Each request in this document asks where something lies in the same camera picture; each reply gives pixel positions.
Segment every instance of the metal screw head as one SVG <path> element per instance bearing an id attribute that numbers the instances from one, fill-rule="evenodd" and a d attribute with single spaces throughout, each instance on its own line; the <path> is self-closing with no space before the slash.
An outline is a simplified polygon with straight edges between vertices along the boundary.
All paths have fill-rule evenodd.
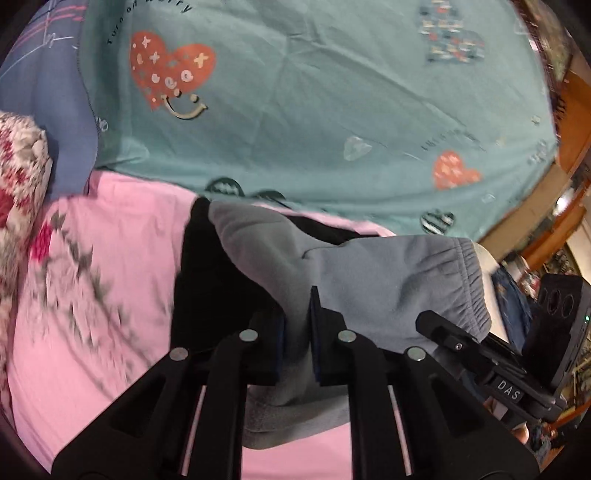
<path id="1" fill-rule="evenodd" d="M 411 360 L 420 362 L 427 358 L 427 352 L 420 347 L 412 346 L 408 349 L 407 355 Z"/>
<path id="2" fill-rule="evenodd" d="M 351 330 L 341 330 L 337 337 L 343 343 L 351 343 L 355 341 L 357 334 Z"/>
<path id="3" fill-rule="evenodd" d="M 258 338 L 256 330 L 247 329 L 240 332 L 240 340 L 243 342 L 254 342 Z"/>
<path id="4" fill-rule="evenodd" d="M 182 362 L 189 356 L 189 352 L 186 348 L 178 346 L 173 348 L 168 355 L 171 360 L 174 360 L 175 362 Z"/>

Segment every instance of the wooden furniture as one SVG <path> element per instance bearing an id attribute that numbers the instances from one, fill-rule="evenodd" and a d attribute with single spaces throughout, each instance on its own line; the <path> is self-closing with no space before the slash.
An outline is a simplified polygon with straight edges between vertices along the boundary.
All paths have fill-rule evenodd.
<path id="1" fill-rule="evenodd" d="M 548 465 L 549 465 L 549 464 L 551 464 L 551 463 L 552 463 L 552 461 L 553 461 L 553 460 L 554 460 L 556 457 L 558 457 L 558 454 L 559 454 L 560 452 L 562 452 L 562 449 L 563 449 L 563 448 L 564 448 L 564 447 L 560 447 L 560 448 L 557 448 L 557 449 L 552 449 L 552 450 L 550 451 L 550 453 L 548 454 L 548 456 L 546 457 L 546 459 L 544 460 L 544 463 L 542 463 L 542 465 L 540 465 L 540 470 L 544 471 L 544 470 L 546 469 L 546 467 L 548 467 Z"/>
<path id="2" fill-rule="evenodd" d="M 550 214 L 556 200 L 568 188 L 570 178 L 579 168 L 591 147 L 591 86 L 577 74 L 568 72 L 561 89 L 563 105 L 557 113 L 561 135 L 560 149 L 556 162 L 526 198 L 523 204 L 496 225 L 480 243 L 497 261 L 502 260 Z M 566 241 L 573 225 L 580 223 L 584 211 L 577 210 L 562 223 L 544 250 L 532 257 L 534 263 L 543 263 Z"/>
<path id="3" fill-rule="evenodd" d="M 590 182 L 586 181 L 581 186 L 567 209 L 556 217 L 552 228 L 542 233 L 522 251 L 521 256 L 525 258 L 531 270 L 541 268 L 544 262 L 560 250 L 579 227 L 587 213 L 587 209 L 581 204 L 581 200 L 587 193 L 589 184 Z"/>
<path id="4" fill-rule="evenodd" d="M 591 86 L 569 72 L 561 97 L 564 111 L 558 115 L 561 141 L 557 164 L 571 177 L 591 147 Z"/>

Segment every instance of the black cloth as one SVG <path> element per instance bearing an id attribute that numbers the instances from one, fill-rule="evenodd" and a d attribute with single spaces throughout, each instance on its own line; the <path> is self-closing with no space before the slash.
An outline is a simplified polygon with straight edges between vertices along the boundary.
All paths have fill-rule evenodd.
<path id="1" fill-rule="evenodd" d="M 271 296 L 228 258 L 209 221 L 209 205 L 209 200 L 198 198 L 185 228 L 181 270 L 174 283 L 171 348 L 214 348 L 228 335 L 248 328 L 254 313 L 272 303 Z M 366 236 L 306 217 L 287 218 L 304 233 L 332 245 Z"/>

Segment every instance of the gray sweatpants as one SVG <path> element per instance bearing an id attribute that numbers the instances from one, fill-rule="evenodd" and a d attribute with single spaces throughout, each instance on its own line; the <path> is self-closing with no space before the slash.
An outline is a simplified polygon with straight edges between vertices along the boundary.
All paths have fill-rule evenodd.
<path id="1" fill-rule="evenodd" d="M 232 262 L 266 289 L 287 317 L 280 383 L 248 390 L 246 447 L 273 447 L 349 421 L 346 387 L 320 388 L 314 379 L 306 322 L 314 285 L 323 307 L 341 312 L 349 329 L 390 351 L 418 345 L 442 359 L 436 344 L 415 329 L 425 310 L 479 341 L 488 334 L 491 319 L 470 240 L 396 236 L 335 247 L 262 207 L 212 202 L 209 218 Z"/>

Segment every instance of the teal blanket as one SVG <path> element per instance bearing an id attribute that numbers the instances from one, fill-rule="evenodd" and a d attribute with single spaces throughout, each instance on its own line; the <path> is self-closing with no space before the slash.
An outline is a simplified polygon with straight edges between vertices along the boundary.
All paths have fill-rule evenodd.
<path id="1" fill-rule="evenodd" d="M 507 0 L 90 0 L 97 167 L 478 240 L 556 153 Z"/>

